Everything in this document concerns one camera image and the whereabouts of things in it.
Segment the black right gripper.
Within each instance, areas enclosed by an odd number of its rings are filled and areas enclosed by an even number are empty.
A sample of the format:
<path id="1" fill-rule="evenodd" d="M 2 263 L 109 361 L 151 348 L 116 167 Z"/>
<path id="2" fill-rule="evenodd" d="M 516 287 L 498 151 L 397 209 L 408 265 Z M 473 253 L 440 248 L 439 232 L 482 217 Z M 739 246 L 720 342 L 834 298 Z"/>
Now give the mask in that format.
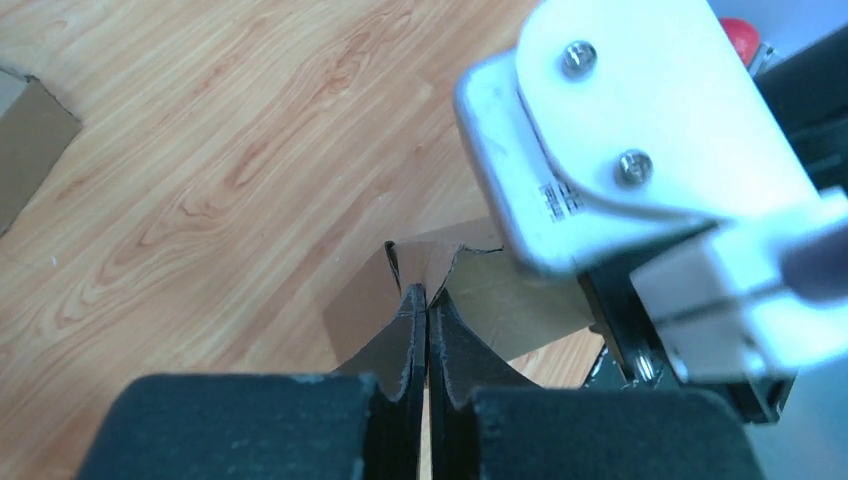
<path id="1" fill-rule="evenodd" d="M 604 374 L 586 384 L 622 387 L 679 389 L 711 392 L 721 397 L 745 424 L 773 424 L 794 385 L 794 377 L 693 382 L 673 372 L 661 342 L 630 282 L 636 258 L 613 258 L 578 277 L 594 318 L 590 329 L 605 341 L 600 361 Z"/>

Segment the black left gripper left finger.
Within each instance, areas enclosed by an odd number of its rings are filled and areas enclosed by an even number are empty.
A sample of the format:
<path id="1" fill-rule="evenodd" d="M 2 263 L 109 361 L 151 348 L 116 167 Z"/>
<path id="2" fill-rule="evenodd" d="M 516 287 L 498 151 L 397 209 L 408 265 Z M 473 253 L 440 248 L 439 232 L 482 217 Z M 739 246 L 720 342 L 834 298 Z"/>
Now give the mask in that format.
<path id="1" fill-rule="evenodd" d="M 415 479 L 426 376 L 419 284 L 335 371 L 155 374 L 105 416 L 81 479 Z"/>

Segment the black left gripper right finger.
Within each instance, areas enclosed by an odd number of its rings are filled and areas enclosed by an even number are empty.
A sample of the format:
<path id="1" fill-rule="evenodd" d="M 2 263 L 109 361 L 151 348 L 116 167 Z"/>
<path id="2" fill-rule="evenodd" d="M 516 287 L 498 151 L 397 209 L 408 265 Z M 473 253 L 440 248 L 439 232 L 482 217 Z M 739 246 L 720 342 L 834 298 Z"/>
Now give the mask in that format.
<path id="1" fill-rule="evenodd" d="M 447 293 L 428 313 L 437 479 L 759 479 L 742 425 L 692 390 L 546 389 L 462 321 Z"/>

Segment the brown cardboard box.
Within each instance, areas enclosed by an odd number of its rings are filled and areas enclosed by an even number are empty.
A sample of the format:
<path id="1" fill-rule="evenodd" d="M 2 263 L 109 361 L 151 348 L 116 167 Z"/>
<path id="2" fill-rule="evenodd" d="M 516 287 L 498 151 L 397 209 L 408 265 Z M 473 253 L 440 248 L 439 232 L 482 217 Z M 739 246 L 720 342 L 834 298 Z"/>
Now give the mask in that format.
<path id="1" fill-rule="evenodd" d="M 35 76 L 1 69 L 1 232 L 6 233 L 82 129 Z"/>

